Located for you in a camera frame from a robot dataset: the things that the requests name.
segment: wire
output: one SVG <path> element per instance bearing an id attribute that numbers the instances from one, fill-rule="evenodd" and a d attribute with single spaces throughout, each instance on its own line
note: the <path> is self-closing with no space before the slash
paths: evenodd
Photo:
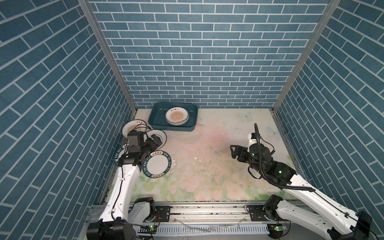
<path id="1" fill-rule="evenodd" d="M 121 166 L 121 179 L 123 179 L 123 177 L 124 177 L 124 173 L 123 173 L 122 166 Z M 120 193 L 121 193 L 121 187 L 122 187 L 122 181 L 121 181 L 121 184 L 120 184 L 120 189 L 119 189 L 118 197 L 116 198 L 115 203 L 113 204 L 113 206 L 112 206 L 112 210 L 111 210 L 111 217 L 112 217 L 112 219 L 113 219 L 114 221 L 116 221 L 116 219 L 113 218 L 113 209 L 115 208 L 116 202 L 117 202 L 118 199 L 119 199 L 119 196 L 120 196 Z"/>
<path id="2" fill-rule="evenodd" d="M 269 145 L 271 145 L 273 147 L 273 150 L 271 152 L 271 155 L 273 155 L 275 153 L 275 147 L 272 144 L 270 144 L 269 142 L 265 141 L 261 136 L 260 136 L 260 139 L 263 140 L 265 143 L 268 143 Z"/>
<path id="3" fill-rule="evenodd" d="M 237 223 L 237 227 L 240 228 L 240 223 L 245 220 L 245 217 Z"/>
<path id="4" fill-rule="evenodd" d="M 131 131 L 133 131 L 133 130 L 136 130 L 136 129 L 139 129 L 139 128 L 144 128 L 144 127 L 139 127 L 139 126 L 141 126 L 141 125 L 144 125 L 144 124 L 138 124 L 138 125 L 136 125 Z M 124 150 L 124 153 L 123 154 L 127 154 L 127 151 L 128 151 L 128 146 L 126 146 L 125 147 L 125 150 Z"/>
<path id="5" fill-rule="evenodd" d="M 159 215 L 159 224 L 156 226 L 157 215 Z M 159 226 L 160 226 L 160 213 L 159 213 L 159 212 L 156 212 L 155 217 L 156 217 L 156 218 L 155 218 L 154 224 L 155 224 L 156 227 L 159 227 Z"/>
<path id="6" fill-rule="evenodd" d="M 195 230 L 200 230 L 200 231 L 204 231 L 204 232 L 211 232 L 211 230 L 206 230 L 206 229 L 202 229 L 202 228 L 198 228 L 198 227 L 191 227 L 191 226 L 188 226 L 187 224 L 183 223 L 182 221 L 180 221 L 179 219 L 175 219 L 176 221 L 178 221 L 179 223 L 181 223 L 182 225 L 186 226 L 187 228 L 189 229 L 195 229 Z"/>
<path id="7" fill-rule="evenodd" d="M 281 237 L 287 235 L 287 234 L 289 233 L 289 230 L 291 230 L 291 220 L 289 220 L 289 228 L 288 228 L 288 232 L 286 232 L 286 233 L 285 233 L 284 235 L 282 235 Z"/>
<path id="8" fill-rule="evenodd" d="M 354 219 L 353 217 L 351 217 L 351 216 L 349 215 L 349 213 L 346 213 L 346 212 L 341 211 L 341 210 L 338 209 L 336 206 L 334 206 L 332 203 L 330 203 L 329 201 L 327 201 L 324 197 L 322 197 L 320 194 L 318 194 L 317 192 L 315 192 L 315 193 L 316 193 L 317 196 L 321 197 L 324 201 L 326 201 L 329 205 L 331 205 L 331 206 L 334 207 L 335 209 L 339 210 L 339 212 L 343 213 L 345 217 L 347 217 L 347 218 L 349 217 L 349 218 L 355 220 L 356 222 L 359 222 L 358 220 L 356 220 L 356 219 Z M 363 227 L 365 227 L 366 229 L 368 229 L 373 235 L 375 235 L 376 239 L 379 239 L 379 238 L 377 237 L 377 235 L 376 235 L 371 229 L 369 229 L 367 226 L 365 226 L 365 225 L 362 224 L 362 223 L 361 223 L 361 225 L 362 225 Z"/>
<path id="9" fill-rule="evenodd" d="M 251 166 L 248 166 L 248 173 L 254 178 L 254 179 L 261 179 L 262 178 L 262 176 L 260 175 L 260 177 L 255 177 L 252 173 L 251 173 L 251 171 L 249 170 L 251 168 Z"/>
<path id="10" fill-rule="evenodd" d="M 259 154 L 259 159 L 258 159 L 258 161 L 259 161 L 259 169 L 258 169 L 258 172 L 264 178 L 264 180 L 266 180 L 269 184 L 271 184 L 271 185 L 273 185 L 275 187 L 281 188 L 281 189 L 290 189 L 290 190 L 301 190 L 301 191 L 314 192 L 315 189 L 313 189 L 311 187 L 299 187 L 299 186 L 280 185 L 280 184 L 277 184 L 277 183 L 273 182 L 272 180 L 270 180 L 267 177 L 267 175 L 264 172 L 264 169 L 262 167 L 263 155 L 262 155 L 262 151 L 261 151 L 261 148 L 260 148 L 260 134 L 259 134 L 259 129 L 257 127 L 257 123 L 255 123 L 254 126 L 255 126 L 256 142 L 257 142 L 257 148 L 258 148 L 258 154 Z"/>
<path id="11" fill-rule="evenodd" d="M 245 206 L 245 211 L 247 211 L 249 214 L 251 213 L 250 210 L 248 210 L 249 205 Z"/>

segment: blue tray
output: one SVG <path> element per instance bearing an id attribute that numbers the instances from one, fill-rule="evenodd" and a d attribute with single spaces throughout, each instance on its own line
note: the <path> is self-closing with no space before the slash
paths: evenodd
<path id="1" fill-rule="evenodd" d="M 182 107 L 189 112 L 189 119 L 181 126 L 173 126 L 166 120 L 166 112 L 170 108 Z M 148 123 L 154 129 L 192 132 L 197 122 L 197 106 L 193 103 L 158 102 L 153 106 Z"/>

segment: sunburst pattern on plate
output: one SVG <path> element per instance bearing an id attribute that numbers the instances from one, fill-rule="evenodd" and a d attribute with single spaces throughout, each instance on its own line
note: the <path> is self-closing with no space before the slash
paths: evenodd
<path id="1" fill-rule="evenodd" d="M 172 112 L 169 116 L 173 121 L 180 121 L 184 118 L 184 113 L 180 111 Z"/>

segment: black bracket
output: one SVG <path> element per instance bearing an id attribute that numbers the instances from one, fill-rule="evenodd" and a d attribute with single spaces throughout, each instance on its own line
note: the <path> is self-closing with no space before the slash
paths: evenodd
<path id="1" fill-rule="evenodd" d="M 160 222 L 169 222 L 170 206 L 156 206 L 156 212 L 160 213 Z"/>
<path id="2" fill-rule="evenodd" d="M 247 205 L 246 207 L 252 222 L 268 221 L 264 216 L 262 205 Z"/>
<path id="3" fill-rule="evenodd" d="M 237 158 L 239 162 L 246 162 L 246 160 L 249 160 L 248 148 L 239 145 L 231 145 L 230 149 L 232 158 Z"/>

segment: black cable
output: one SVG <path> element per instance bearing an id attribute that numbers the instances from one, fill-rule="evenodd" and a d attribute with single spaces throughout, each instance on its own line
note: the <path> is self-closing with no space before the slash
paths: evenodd
<path id="1" fill-rule="evenodd" d="M 339 212 L 343 213 L 345 217 L 347 217 L 347 218 L 349 217 L 349 218 L 355 220 L 356 222 L 358 222 L 358 220 L 356 220 L 356 219 L 354 219 L 353 217 L 351 217 L 348 213 L 343 212 L 343 211 L 341 211 L 340 209 L 338 209 L 336 206 L 334 206 L 332 203 L 330 203 L 329 201 L 327 201 L 327 200 L 326 200 L 324 197 L 322 197 L 320 194 L 318 194 L 317 192 L 315 192 L 315 193 L 316 193 L 317 196 L 321 197 L 324 201 L 326 201 L 329 205 L 331 205 L 332 207 L 334 207 L 335 209 L 337 209 Z M 376 235 L 371 229 L 369 229 L 367 226 L 365 226 L 365 225 L 363 225 L 363 224 L 361 224 L 361 225 L 362 225 L 363 227 L 365 227 L 366 229 L 368 229 L 373 235 L 375 235 L 376 239 L 379 239 L 379 238 L 377 237 L 377 235 Z"/>
<path id="2" fill-rule="evenodd" d="M 267 175 L 265 174 L 264 169 L 262 167 L 263 155 L 262 155 L 262 151 L 261 151 L 261 148 L 260 148 L 260 134 L 259 134 L 259 129 L 257 127 L 257 123 L 255 123 L 255 134 L 256 134 L 257 150 L 258 150 L 258 154 L 259 154 L 259 173 L 269 184 L 271 184 L 271 185 L 273 185 L 275 187 L 281 188 L 281 189 L 310 191 L 310 192 L 314 192 L 315 191 L 311 187 L 287 186 L 287 185 L 280 185 L 280 184 L 272 182 L 267 177 Z"/>
<path id="3" fill-rule="evenodd" d="M 291 220 L 289 220 L 289 228 L 288 228 L 288 232 L 286 232 L 286 233 L 285 233 L 284 235 L 282 235 L 281 237 L 287 235 L 287 234 L 289 233 L 289 230 L 291 230 Z"/>
<path id="4" fill-rule="evenodd" d="M 143 127 L 139 127 L 139 126 L 141 126 L 141 125 L 144 125 L 144 124 L 138 124 L 138 125 L 136 125 L 132 130 L 136 130 L 136 129 L 139 129 L 139 128 L 143 128 Z M 148 127 L 147 125 L 144 125 L 144 126 L 145 126 L 146 130 L 147 130 L 147 129 L 151 129 L 151 128 Z M 123 154 L 127 154 L 127 151 L 128 151 L 128 146 L 125 147 L 125 150 L 124 150 L 124 153 L 123 153 Z"/>
<path id="5" fill-rule="evenodd" d="M 122 166 L 121 166 L 121 178 L 123 178 L 123 177 L 124 177 L 124 173 L 123 173 Z M 113 204 L 113 206 L 112 206 L 112 210 L 111 210 L 111 217 L 112 217 L 112 219 L 113 219 L 114 221 L 116 221 L 116 219 L 113 218 L 113 209 L 115 208 L 116 202 L 117 202 L 118 199 L 119 199 L 119 196 L 120 196 L 120 193 L 121 193 L 121 187 L 122 187 L 122 182 L 121 182 L 121 184 L 120 184 L 120 189 L 119 189 L 118 197 L 116 198 L 115 203 Z"/>
<path id="6" fill-rule="evenodd" d="M 273 147 L 273 150 L 271 151 L 271 155 L 273 155 L 275 153 L 275 147 L 270 144 L 269 142 L 265 141 L 261 136 L 260 136 L 261 140 L 263 140 L 265 143 L 268 143 L 269 145 L 271 145 Z"/>
<path id="7" fill-rule="evenodd" d="M 124 173 L 123 173 L 123 169 L 122 169 L 122 167 L 121 167 L 121 177 L 122 177 L 122 178 L 124 177 Z M 113 209 L 115 208 L 115 205 L 116 205 L 116 203 L 117 203 L 117 201 L 118 201 L 118 199 L 119 199 L 119 196 L 120 196 L 120 193 L 121 193 L 121 187 L 122 187 L 122 182 L 121 182 L 121 184 L 120 184 L 120 189 L 119 189 L 118 197 L 116 198 L 115 203 L 113 204 L 113 206 L 112 206 L 112 210 L 111 210 L 111 217 L 112 217 L 112 219 L 113 219 L 114 221 L 116 221 L 116 219 L 113 217 Z M 119 222 L 121 222 L 121 223 L 124 223 L 124 224 L 128 224 L 128 225 L 140 226 L 142 229 L 147 230 L 147 231 L 149 232 L 149 234 L 151 235 L 152 240 L 154 240 L 153 235 L 152 235 L 152 233 L 151 233 L 151 231 L 150 231 L 150 229 L 149 229 L 148 227 L 143 226 L 143 225 L 140 225 L 140 224 L 134 224 L 134 223 L 124 222 L 124 221 L 121 221 L 121 220 L 117 220 L 117 221 L 119 221 Z"/>
<path id="8" fill-rule="evenodd" d="M 248 173 L 254 178 L 254 179 L 261 179 L 262 178 L 262 176 L 260 175 L 260 177 L 255 177 L 252 173 L 251 173 L 251 171 L 249 170 L 251 168 L 251 166 L 248 166 Z"/>

